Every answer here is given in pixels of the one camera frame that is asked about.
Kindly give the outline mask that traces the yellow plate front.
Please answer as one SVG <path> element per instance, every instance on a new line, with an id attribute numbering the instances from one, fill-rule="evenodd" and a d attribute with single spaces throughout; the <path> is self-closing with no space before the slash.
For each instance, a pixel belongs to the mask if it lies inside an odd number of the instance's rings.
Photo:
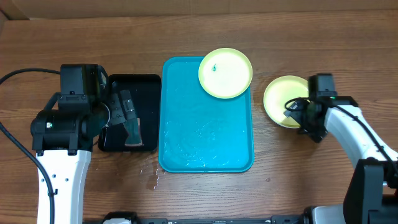
<path id="1" fill-rule="evenodd" d="M 298 97 L 308 97 L 308 81 L 293 75 L 276 78 L 270 82 L 264 92 L 264 109 L 276 124 L 285 128 L 298 129 L 300 125 L 284 114 L 285 103 Z"/>

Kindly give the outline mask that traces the yellow plate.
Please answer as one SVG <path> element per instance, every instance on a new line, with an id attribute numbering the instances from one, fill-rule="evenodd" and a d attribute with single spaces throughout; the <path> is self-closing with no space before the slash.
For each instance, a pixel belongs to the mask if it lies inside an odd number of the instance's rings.
<path id="1" fill-rule="evenodd" d="M 242 52 L 232 48 L 220 48 L 203 58 L 198 69 L 198 79 L 209 95 L 230 99 L 249 88 L 252 73 L 251 62 Z"/>
<path id="2" fill-rule="evenodd" d="M 298 129 L 300 125 L 284 114 L 285 103 L 298 97 L 308 97 L 308 81 L 293 75 L 276 78 L 270 82 L 264 92 L 264 109 L 276 124 L 285 128 Z"/>

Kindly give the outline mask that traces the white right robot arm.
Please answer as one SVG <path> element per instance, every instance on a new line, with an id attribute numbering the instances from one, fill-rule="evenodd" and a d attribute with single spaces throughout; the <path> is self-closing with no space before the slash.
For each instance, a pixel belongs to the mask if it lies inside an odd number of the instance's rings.
<path id="1" fill-rule="evenodd" d="M 341 205 L 308 209 L 310 223 L 397 223 L 397 152 L 387 146 L 366 122 L 357 103 L 348 96 L 294 98 L 284 114 L 300 130 L 320 142 L 332 134 L 353 164 L 354 173 Z"/>

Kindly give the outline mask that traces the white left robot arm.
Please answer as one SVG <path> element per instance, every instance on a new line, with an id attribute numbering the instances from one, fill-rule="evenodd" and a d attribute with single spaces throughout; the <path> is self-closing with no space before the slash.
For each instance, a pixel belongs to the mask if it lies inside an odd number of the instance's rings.
<path id="1" fill-rule="evenodd" d="M 93 139 L 102 129 L 128 123 L 129 94 L 54 93 L 31 124 L 39 170 L 38 223 L 82 223 L 85 180 Z"/>

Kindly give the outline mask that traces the black plastic tray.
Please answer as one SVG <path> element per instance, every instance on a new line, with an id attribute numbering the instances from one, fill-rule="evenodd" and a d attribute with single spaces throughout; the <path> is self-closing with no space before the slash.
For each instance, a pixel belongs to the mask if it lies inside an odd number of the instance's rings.
<path id="1" fill-rule="evenodd" d="M 124 123 L 105 126 L 99 135 L 99 149 L 104 152 L 151 152 L 157 149 L 159 142 L 161 78 L 156 74 L 147 75 L 111 75 L 109 77 L 110 95 L 121 90 L 129 90 L 140 119 L 143 145 L 125 146 L 127 132 Z"/>

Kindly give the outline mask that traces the teal plastic tray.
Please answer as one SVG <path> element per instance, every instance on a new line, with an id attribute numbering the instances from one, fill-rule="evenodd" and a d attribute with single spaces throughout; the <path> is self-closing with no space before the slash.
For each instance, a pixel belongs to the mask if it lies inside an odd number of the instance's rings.
<path id="1" fill-rule="evenodd" d="M 172 57 L 162 69 L 159 164 L 167 172 L 246 172 L 254 163 L 251 91 L 232 99 L 200 85 L 202 57 Z"/>

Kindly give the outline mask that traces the yellow plate rear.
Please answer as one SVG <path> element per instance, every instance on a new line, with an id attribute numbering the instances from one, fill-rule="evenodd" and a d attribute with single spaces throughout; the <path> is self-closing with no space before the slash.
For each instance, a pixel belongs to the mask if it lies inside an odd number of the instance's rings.
<path id="1" fill-rule="evenodd" d="M 252 73 L 251 62 L 242 52 L 232 48 L 220 48 L 203 58 L 198 69 L 198 79 L 209 95 L 230 99 L 249 88 Z"/>

